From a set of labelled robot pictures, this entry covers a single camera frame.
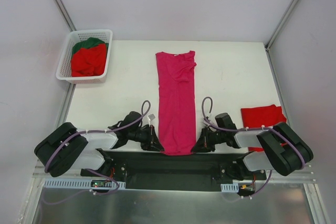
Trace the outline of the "pink t shirt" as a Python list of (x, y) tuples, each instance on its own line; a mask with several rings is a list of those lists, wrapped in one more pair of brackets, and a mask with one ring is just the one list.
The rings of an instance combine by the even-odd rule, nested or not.
[(156, 53), (159, 141), (163, 153), (191, 155), (196, 144), (195, 52)]

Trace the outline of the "white perforated plastic basket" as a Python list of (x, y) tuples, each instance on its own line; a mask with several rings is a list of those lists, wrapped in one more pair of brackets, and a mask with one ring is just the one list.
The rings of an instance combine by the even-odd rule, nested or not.
[[(107, 48), (104, 72), (98, 76), (73, 77), (71, 74), (72, 48), (76, 43), (84, 41), (90, 37), (98, 38), (109, 44)], [(70, 32), (66, 37), (65, 45), (59, 59), (56, 71), (56, 78), (58, 80), (68, 81), (72, 84), (90, 84), (105, 82), (108, 72), (109, 58), (111, 54), (112, 38), (113, 32), (109, 29), (88, 29)]]

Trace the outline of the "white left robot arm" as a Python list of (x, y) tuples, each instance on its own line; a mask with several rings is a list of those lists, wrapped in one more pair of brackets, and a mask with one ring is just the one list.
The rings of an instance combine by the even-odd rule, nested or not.
[(144, 151), (164, 150), (155, 127), (142, 124), (143, 115), (131, 111), (125, 118), (105, 130), (78, 130), (72, 123), (63, 123), (34, 149), (46, 172), (58, 177), (70, 169), (80, 169), (82, 176), (113, 177), (115, 168), (108, 150), (116, 150), (128, 141), (140, 143)]

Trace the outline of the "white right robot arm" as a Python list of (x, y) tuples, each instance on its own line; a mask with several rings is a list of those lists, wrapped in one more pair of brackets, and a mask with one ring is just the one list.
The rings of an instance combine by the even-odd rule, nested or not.
[(226, 144), (235, 149), (261, 148), (261, 152), (249, 151), (236, 166), (236, 174), (241, 179), (248, 179), (257, 170), (275, 170), (282, 176), (303, 169), (312, 161), (314, 154), (304, 140), (284, 122), (274, 126), (252, 129), (238, 129), (228, 113), (215, 116), (216, 124), (208, 117), (199, 139), (192, 148), (193, 153), (208, 153), (216, 145)]

